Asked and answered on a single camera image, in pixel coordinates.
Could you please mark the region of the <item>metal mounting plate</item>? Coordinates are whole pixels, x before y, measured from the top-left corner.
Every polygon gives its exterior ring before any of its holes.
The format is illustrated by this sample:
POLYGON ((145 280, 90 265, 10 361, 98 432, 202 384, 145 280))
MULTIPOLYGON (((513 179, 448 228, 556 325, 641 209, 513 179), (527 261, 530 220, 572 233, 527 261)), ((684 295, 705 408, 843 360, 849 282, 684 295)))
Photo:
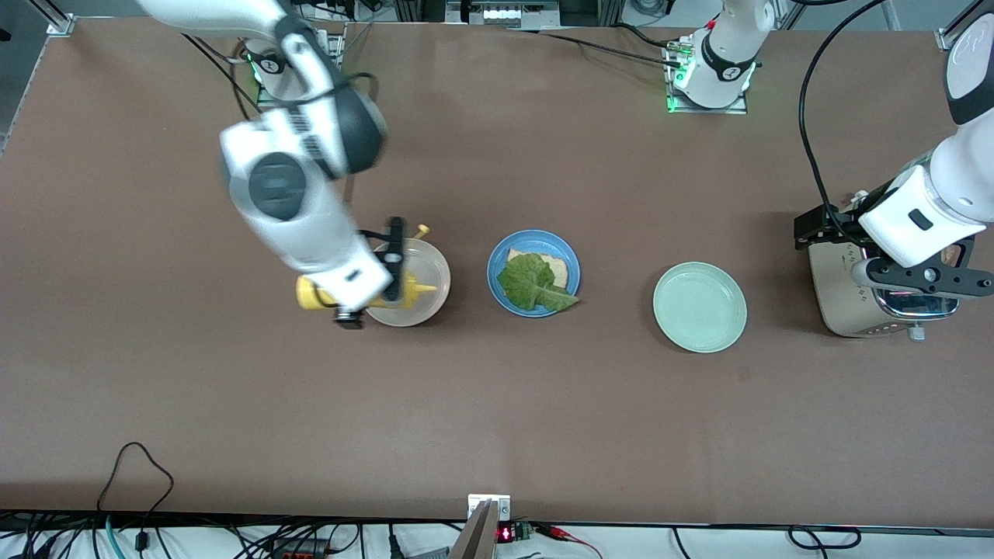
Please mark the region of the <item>metal mounting plate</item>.
POLYGON ((467 497, 467 513, 469 519, 480 505, 486 505, 490 512, 497 514, 501 523, 511 521, 511 496, 501 495, 501 493, 470 493, 467 497))

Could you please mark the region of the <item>pale green plate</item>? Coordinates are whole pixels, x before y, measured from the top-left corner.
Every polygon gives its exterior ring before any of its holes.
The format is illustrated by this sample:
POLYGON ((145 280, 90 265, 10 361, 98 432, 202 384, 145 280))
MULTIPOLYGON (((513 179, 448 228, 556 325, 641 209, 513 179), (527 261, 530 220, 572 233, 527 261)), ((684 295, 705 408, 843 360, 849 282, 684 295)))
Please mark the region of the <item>pale green plate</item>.
POLYGON ((733 346, 745 332, 748 302, 734 277, 706 262, 666 270, 651 307, 661 333, 678 347, 709 354, 733 346))

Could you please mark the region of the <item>pale pink plate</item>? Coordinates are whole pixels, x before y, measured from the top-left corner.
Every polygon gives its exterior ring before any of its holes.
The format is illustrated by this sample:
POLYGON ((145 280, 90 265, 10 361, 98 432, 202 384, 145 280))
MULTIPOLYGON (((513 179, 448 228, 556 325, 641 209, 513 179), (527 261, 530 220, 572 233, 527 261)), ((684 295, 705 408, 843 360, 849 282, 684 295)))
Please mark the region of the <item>pale pink plate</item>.
POLYGON ((391 327, 420 325, 443 308, 450 296, 450 265, 434 245, 408 238, 405 241, 401 299, 390 304, 378 300, 367 311, 375 321, 391 327))

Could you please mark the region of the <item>green lettuce leaf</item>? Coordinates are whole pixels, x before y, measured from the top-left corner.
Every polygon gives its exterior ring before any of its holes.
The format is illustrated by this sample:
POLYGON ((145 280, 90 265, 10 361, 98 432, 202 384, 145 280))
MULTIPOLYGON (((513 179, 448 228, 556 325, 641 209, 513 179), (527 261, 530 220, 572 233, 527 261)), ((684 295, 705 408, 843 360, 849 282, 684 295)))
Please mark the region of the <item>green lettuce leaf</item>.
POLYGON ((498 280, 516 307, 533 309, 540 304, 557 314, 579 303, 577 296, 554 286, 550 266, 537 255, 520 255, 507 262, 498 280))

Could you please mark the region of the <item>black power strip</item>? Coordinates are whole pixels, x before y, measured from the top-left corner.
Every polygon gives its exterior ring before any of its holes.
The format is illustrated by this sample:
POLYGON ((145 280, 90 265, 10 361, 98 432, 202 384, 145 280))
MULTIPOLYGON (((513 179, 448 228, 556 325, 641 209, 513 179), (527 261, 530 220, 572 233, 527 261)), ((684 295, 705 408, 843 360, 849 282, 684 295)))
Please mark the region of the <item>black power strip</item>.
POLYGON ((327 559, 331 547, 323 539, 280 538, 263 546, 267 559, 327 559))

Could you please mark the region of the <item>beige chrome toaster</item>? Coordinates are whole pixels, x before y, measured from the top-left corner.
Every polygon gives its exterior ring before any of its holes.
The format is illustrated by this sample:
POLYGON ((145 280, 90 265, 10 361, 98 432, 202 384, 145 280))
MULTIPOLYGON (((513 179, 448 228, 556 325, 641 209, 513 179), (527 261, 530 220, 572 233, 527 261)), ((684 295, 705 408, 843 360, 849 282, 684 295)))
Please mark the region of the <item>beige chrome toaster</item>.
POLYGON ((960 308, 955 298, 855 283, 852 268, 867 259, 866 250, 856 245, 810 245, 807 255, 823 322, 838 336, 877 339, 905 332, 922 341, 927 323, 944 321, 960 308))

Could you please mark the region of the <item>black device white lights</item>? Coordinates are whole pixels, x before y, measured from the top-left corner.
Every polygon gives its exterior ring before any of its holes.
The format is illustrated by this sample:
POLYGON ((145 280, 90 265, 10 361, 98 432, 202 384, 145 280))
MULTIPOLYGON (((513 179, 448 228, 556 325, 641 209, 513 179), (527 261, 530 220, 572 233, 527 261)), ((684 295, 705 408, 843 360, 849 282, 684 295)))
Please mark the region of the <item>black device white lights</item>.
POLYGON ((558 0, 445 0, 445 23, 539 31, 561 27, 558 0))

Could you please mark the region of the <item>metal corner bracket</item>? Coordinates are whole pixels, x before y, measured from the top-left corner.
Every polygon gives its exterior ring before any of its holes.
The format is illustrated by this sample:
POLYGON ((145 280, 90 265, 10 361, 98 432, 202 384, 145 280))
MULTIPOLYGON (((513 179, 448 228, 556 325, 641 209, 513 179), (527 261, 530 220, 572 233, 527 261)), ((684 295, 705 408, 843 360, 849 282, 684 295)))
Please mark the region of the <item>metal corner bracket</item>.
POLYGON ((954 45, 955 40, 961 35, 963 30, 974 19, 974 12, 986 0, 947 0, 954 6, 960 7, 958 14, 948 23, 945 23, 934 32, 935 42, 941 52, 947 52, 954 45))
POLYGON ((64 11, 56 0, 25 0, 47 22, 47 35, 70 36, 77 17, 64 11))

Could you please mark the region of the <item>blue plate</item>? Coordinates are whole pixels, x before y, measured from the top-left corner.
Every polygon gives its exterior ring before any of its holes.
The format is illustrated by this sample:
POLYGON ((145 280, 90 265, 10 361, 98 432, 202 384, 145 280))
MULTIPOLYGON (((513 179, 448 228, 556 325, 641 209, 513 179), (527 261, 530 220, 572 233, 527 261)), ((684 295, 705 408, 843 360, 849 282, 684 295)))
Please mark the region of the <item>blue plate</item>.
POLYGON ((575 296, 581 286, 581 262, 572 246, 556 234, 539 229, 522 230, 509 234, 493 248, 487 264, 487 281, 490 291, 501 307, 526 318, 546 318, 554 311, 537 304, 533 309, 516 307, 506 296, 503 286, 499 283, 499 273, 504 270, 511 257, 511 251, 536 252, 547 255, 552 259, 560 259, 565 265, 565 281, 562 283, 565 291, 575 296))

